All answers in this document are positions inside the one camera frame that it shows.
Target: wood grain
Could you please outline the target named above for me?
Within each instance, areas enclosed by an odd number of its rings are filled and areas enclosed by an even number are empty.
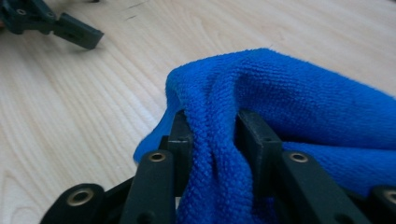
[[[396,95],[394,1],[47,2],[105,36],[84,50],[0,31],[0,223],[38,223],[64,190],[133,175],[183,63],[270,48]]]

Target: blue microfiber towel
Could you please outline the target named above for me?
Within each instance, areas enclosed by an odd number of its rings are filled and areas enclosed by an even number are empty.
[[[396,185],[396,101],[334,72],[269,49],[183,65],[166,82],[167,110],[134,158],[157,149],[184,109],[193,167],[177,223],[274,223],[271,199],[255,200],[252,175],[233,145],[241,109],[259,113],[285,150],[314,156],[342,187],[367,195]]]

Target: metal screw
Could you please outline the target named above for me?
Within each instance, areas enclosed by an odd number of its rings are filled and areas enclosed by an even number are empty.
[[[69,195],[67,204],[70,206],[79,206],[89,202],[93,198],[92,189],[78,189]]]
[[[22,15],[22,16],[26,15],[26,11],[23,10],[23,9],[20,9],[20,8],[17,9],[17,13]]]
[[[396,190],[384,190],[384,196],[388,199],[391,203],[396,204]]]
[[[153,153],[149,156],[149,160],[151,161],[164,161],[166,156],[160,152]]]
[[[303,154],[299,152],[293,152],[289,155],[290,159],[292,161],[297,161],[297,162],[308,162],[308,158]]]

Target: table surface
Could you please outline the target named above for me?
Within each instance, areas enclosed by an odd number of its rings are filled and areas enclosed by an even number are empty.
[[[396,95],[391,0],[50,0],[105,33],[94,50],[0,31],[0,223],[38,223],[79,183],[134,175],[184,63],[269,48]]]

